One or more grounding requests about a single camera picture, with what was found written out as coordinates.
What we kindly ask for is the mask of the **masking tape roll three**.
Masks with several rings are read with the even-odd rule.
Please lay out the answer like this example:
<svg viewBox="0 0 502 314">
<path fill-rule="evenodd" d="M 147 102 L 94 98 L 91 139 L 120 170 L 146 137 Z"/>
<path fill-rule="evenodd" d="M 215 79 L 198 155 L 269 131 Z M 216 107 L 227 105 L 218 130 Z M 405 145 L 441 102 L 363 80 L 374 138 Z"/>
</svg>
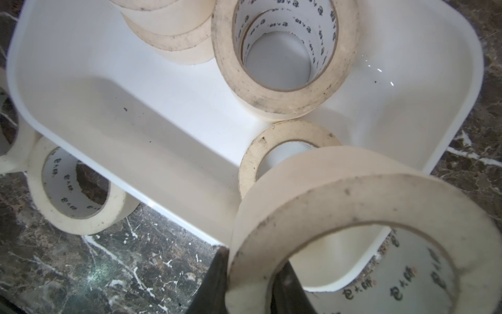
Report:
<svg viewBox="0 0 502 314">
<path fill-rule="evenodd" d="M 59 230 L 80 236 L 103 231 L 133 213 L 139 201 L 112 182 L 102 204 L 83 192 L 78 158 L 42 137 L 31 151 L 27 184 L 43 217 Z"/>
</svg>

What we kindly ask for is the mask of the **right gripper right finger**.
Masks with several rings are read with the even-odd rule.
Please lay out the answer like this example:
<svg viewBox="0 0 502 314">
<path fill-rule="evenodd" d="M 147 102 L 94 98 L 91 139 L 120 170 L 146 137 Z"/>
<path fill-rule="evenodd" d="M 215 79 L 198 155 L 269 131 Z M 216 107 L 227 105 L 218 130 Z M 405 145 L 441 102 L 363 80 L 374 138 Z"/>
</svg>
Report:
<svg viewBox="0 0 502 314">
<path fill-rule="evenodd" d="M 271 313 L 316 314 L 289 262 L 275 276 Z"/>
</svg>

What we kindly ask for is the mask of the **masking tape roll one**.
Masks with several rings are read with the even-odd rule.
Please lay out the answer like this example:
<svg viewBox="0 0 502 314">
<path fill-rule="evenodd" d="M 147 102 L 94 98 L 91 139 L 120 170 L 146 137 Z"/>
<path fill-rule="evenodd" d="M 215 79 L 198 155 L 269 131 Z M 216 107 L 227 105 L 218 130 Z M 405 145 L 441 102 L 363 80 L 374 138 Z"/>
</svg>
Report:
<svg viewBox="0 0 502 314">
<path fill-rule="evenodd" d="M 145 43 L 163 51 L 184 51 L 210 39 L 215 1 L 111 0 L 125 23 Z"/>
</svg>

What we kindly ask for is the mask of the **masking tape roll four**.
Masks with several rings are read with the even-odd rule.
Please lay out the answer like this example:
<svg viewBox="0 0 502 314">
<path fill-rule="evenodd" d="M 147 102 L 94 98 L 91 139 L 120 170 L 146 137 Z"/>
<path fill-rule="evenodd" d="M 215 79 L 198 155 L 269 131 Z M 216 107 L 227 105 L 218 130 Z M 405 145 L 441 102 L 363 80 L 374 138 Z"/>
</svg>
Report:
<svg viewBox="0 0 502 314">
<path fill-rule="evenodd" d="M 501 234 L 452 185 L 356 147 L 297 154 L 243 198 L 230 245 L 226 307 L 269 313 L 273 280 L 304 246 L 390 226 L 396 239 L 358 285 L 311 294 L 320 313 L 492 313 L 501 299 Z"/>
</svg>

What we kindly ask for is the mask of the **masking tape roll five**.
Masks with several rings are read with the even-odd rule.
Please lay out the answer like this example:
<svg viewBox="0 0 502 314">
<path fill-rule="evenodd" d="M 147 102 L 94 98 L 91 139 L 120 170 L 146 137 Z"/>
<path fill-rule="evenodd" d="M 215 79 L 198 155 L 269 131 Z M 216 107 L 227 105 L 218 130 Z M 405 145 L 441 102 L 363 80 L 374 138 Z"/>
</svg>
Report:
<svg viewBox="0 0 502 314">
<path fill-rule="evenodd" d="M 258 170 L 264 158 L 276 147 L 295 141 L 315 148 L 342 145 L 331 131 L 312 122 L 295 119 L 271 125 L 251 142 L 242 158 L 238 174 L 241 198 L 258 180 Z"/>
</svg>

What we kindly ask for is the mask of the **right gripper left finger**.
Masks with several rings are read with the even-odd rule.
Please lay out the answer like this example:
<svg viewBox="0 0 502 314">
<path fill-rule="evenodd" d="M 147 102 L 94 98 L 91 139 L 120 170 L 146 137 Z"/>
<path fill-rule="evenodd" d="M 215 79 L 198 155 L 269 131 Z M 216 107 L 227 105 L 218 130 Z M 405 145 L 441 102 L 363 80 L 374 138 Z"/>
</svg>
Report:
<svg viewBox="0 0 502 314">
<path fill-rule="evenodd" d="M 227 313 L 225 294 L 229 253 L 226 247 L 218 249 L 186 314 Z"/>
</svg>

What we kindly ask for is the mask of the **white plastic storage box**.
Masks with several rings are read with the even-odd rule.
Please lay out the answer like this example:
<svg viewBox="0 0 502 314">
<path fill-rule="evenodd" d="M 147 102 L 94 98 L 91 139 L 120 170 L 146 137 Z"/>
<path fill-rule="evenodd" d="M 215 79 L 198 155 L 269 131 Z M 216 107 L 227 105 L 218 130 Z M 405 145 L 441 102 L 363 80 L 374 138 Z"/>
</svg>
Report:
<svg viewBox="0 0 502 314">
<path fill-rule="evenodd" d="M 306 119 L 430 173 L 480 93 L 481 42 L 444 1 L 362 1 L 360 16 L 350 75 Z M 38 132 L 202 240 L 230 243 L 239 164 L 267 123 L 214 60 L 167 61 L 108 1 L 26 1 L 7 80 Z"/>
</svg>

